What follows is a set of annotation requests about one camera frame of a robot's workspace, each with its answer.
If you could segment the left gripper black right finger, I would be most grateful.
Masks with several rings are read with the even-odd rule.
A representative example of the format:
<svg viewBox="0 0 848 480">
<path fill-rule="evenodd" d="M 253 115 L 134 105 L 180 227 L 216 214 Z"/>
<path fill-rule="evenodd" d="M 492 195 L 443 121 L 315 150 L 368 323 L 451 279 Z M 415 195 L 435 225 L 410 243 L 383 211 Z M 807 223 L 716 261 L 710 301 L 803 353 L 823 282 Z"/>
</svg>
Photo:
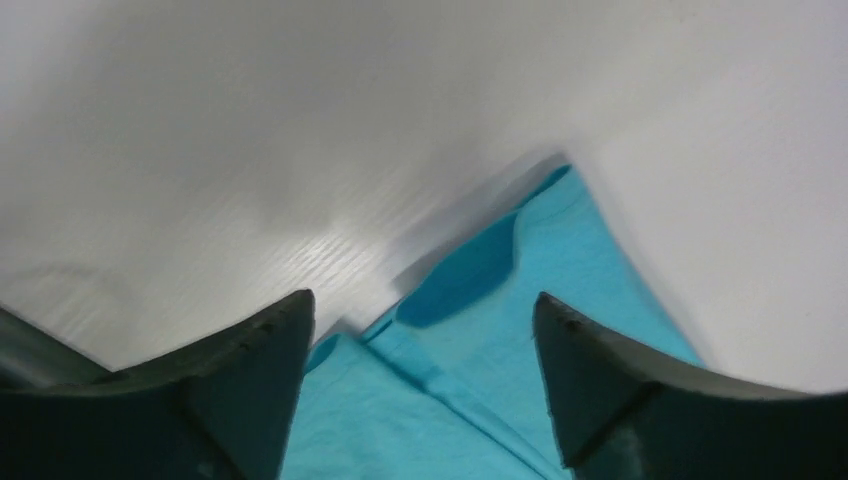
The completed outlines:
<svg viewBox="0 0 848 480">
<path fill-rule="evenodd" d="M 549 294 L 533 330 L 564 465 L 579 479 L 843 479 L 847 396 L 729 377 Z"/>
</svg>

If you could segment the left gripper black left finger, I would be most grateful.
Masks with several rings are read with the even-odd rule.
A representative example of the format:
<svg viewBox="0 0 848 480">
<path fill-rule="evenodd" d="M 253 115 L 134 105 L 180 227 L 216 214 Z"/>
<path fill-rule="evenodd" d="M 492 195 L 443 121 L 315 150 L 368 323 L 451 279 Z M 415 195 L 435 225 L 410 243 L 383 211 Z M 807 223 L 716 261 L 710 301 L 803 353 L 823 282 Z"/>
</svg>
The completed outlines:
<svg viewBox="0 0 848 480">
<path fill-rule="evenodd" d="M 311 344 L 298 290 L 160 357 L 111 371 L 1 313 L 5 479 L 275 479 Z"/>
</svg>

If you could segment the teal t shirt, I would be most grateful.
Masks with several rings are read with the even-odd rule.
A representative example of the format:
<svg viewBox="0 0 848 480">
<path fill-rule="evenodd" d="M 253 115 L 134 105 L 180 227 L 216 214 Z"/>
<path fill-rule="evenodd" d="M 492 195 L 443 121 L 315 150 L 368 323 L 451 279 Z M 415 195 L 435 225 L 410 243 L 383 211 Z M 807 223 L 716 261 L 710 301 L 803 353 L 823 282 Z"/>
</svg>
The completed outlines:
<svg viewBox="0 0 848 480">
<path fill-rule="evenodd" d="M 697 358 L 619 250 L 579 173 L 563 167 L 363 335 L 317 346 L 282 477 L 568 478 L 532 332 L 543 292 Z"/>
</svg>

